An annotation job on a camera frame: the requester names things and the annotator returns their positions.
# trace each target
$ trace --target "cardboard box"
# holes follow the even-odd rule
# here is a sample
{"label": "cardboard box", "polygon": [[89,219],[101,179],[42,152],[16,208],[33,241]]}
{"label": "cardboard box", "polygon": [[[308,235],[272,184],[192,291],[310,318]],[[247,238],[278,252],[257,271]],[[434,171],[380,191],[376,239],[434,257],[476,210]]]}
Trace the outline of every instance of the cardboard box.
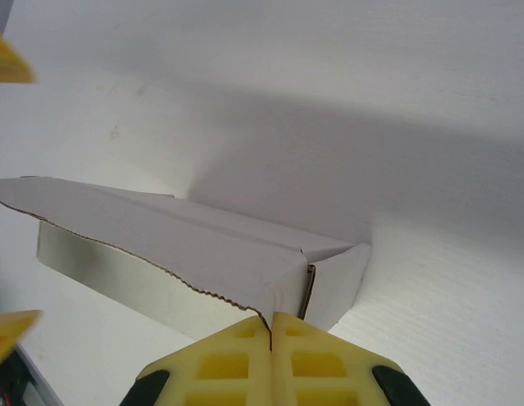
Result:
{"label": "cardboard box", "polygon": [[[89,277],[72,275],[74,262],[56,261],[49,255],[53,235],[57,242],[72,233],[75,239],[88,240],[93,246],[115,249],[108,253],[133,255],[198,293],[240,310],[255,311],[268,327],[274,311],[286,311],[329,329],[351,307],[370,255],[365,244],[351,247],[336,239],[170,195],[62,179],[0,179],[0,202],[55,227],[41,227],[38,257],[42,262],[152,317],[154,307],[144,307],[142,298],[153,294],[163,297],[167,290],[160,283],[153,283],[152,288],[142,283],[149,280],[148,272],[154,272],[151,267],[132,267],[134,272],[139,270],[139,282],[134,284],[131,273],[128,277],[128,272],[122,275],[115,268],[113,277],[98,287],[98,283],[86,282]],[[68,233],[62,237],[53,234],[56,228]],[[83,247],[78,245],[73,252],[76,250],[83,252]],[[124,282],[120,294],[117,289],[106,288]],[[137,304],[125,298],[135,298]],[[184,306],[175,307],[179,307],[175,311],[188,314]],[[195,320],[187,318],[190,324]]]}

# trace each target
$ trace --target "yellow plastic part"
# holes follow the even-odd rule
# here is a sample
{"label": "yellow plastic part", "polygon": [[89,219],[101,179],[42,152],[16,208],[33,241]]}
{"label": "yellow plastic part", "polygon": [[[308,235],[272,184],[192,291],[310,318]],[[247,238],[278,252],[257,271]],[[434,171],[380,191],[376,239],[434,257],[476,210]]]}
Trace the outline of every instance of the yellow plastic part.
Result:
{"label": "yellow plastic part", "polygon": [[38,310],[0,315],[0,363],[11,354],[19,338],[34,324],[39,315]]}
{"label": "yellow plastic part", "polygon": [[137,380],[169,371],[154,406],[269,406],[269,346],[269,332],[254,316],[148,365]]}
{"label": "yellow plastic part", "polygon": [[31,83],[34,74],[23,58],[0,36],[0,82]]}
{"label": "yellow plastic part", "polygon": [[273,317],[273,406],[389,406],[372,375],[389,359],[285,313]]}

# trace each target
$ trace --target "box flap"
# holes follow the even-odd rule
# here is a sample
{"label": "box flap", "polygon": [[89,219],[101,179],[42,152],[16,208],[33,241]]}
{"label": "box flap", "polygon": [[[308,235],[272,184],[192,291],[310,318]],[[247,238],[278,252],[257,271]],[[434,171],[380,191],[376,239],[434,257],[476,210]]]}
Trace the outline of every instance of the box flap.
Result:
{"label": "box flap", "polygon": [[371,245],[359,244],[312,264],[316,277],[304,320],[325,331],[333,327],[352,307],[370,256]]}
{"label": "box flap", "polygon": [[177,215],[161,195],[117,191],[54,178],[0,179],[0,202],[83,238],[137,256],[195,291],[270,326],[274,311],[298,314],[307,259],[300,250]]}
{"label": "box flap", "polygon": [[236,238],[247,238],[251,241],[261,241],[293,250],[301,250],[308,262],[322,261],[352,248],[352,244],[345,241],[241,216],[189,200],[175,199],[172,195],[139,193],[96,185],[91,185],[91,187],[99,189],[103,193],[111,191],[114,195],[122,198],[147,204],[152,210],[164,210],[173,214],[175,218],[220,233],[228,233]]}

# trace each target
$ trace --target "black rubber pad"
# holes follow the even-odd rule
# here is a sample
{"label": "black rubber pad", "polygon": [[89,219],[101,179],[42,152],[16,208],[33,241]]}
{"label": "black rubber pad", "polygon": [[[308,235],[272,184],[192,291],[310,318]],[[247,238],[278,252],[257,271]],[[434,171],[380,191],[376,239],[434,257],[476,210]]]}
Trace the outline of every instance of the black rubber pad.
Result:
{"label": "black rubber pad", "polygon": [[120,406],[154,406],[169,378],[167,370],[157,370],[135,381]]}
{"label": "black rubber pad", "polygon": [[430,406],[411,378],[402,372],[379,365],[372,368],[372,374],[391,406]]}

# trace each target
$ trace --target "white table surface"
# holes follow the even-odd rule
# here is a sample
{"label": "white table surface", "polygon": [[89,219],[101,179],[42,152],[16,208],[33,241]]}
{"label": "white table surface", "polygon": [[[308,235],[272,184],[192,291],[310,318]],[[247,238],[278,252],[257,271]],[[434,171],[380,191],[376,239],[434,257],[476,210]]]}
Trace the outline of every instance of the white table surface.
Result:
{"label": "white table surface", "polygon": [[[433,405],[524,405],[524,1],[14,4],[0,178],[173,193],[373,254],[332,330]],[[190,340],[40,265],[0,206],[0,311],[67,405]]]}

